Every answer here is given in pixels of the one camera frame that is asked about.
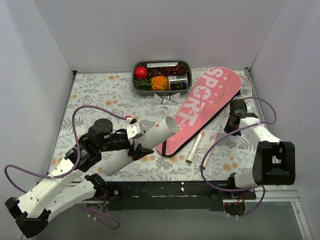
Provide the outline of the white shuttlecock tube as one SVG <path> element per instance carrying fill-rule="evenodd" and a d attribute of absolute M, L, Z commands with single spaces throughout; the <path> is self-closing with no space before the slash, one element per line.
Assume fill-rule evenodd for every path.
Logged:
<path fill-rule="evenodd" d="M 141 137 L 134 140 L 133 151 L 124 149 L 109 157 L 102 166 L 103 173 L 107 176 L 112 176 L 133 161 L 154 153 L 156 146 L 177 134 L 179 130 L 180 128 L 175 119 L 171 116 L 166 116 Z"/>

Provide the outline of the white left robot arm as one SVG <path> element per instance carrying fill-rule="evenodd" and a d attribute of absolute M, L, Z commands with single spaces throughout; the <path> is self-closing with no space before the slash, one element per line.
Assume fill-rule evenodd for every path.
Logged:
<path fill-rule="evenodd" d="M 101 200 L 106 196 L 107 184 L 97 173 L 86 175 L 81 183 L 69 187 L 71 182 L 101 161 L 103 152 L 118 152 L 119 158 L 110 166 L 114 174 L 131 162 L 152 154 L 156 145 L 151 131 L 142 130 L 134 119 L 125 129 L 113 131 L 113 123 L 100 118 L 50 174 L 20 197 L 10 197 L 5 206 L 21 232 L 32 238 L 64 210 L 83 200 Z"/>

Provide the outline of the white shuttlecock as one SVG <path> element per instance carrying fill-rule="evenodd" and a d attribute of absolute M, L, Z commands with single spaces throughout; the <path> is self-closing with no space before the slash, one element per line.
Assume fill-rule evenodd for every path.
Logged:
<path fill-rule="evenodd" d="M 157 95 L 157 94 L 154 94 L 153 95 L 153 99 L 152 99 L 152 103 L 153 104 L 160 104 L 160 105 L 162 105 L 163 103 L 164 103 L 164 99 L 162 98 L 162 97 L 160 97 L 159 95 Z"/>
<path fill-rule="evenodd" d="M 168 95 L 167 99 L 171 102 L 179 103 L 180 102 L 180 93 L 178 92 L 173 95 Z"/>

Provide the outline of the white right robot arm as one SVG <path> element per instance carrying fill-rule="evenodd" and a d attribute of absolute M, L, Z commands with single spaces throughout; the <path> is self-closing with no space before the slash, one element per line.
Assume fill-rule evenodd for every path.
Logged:
<path fill-rule="evenodd" d="M 224 132 L 233 136 L 244 135 L 254 146 L 255 157 L 251 169 L 230 174 L 227 195 L 237 199 L 248 188 L 293 185 L 296 180 L 294 144 L 270 133 L 255 113 L 248 112 L 243 99 L 232 100 L 229 109 Z"/>

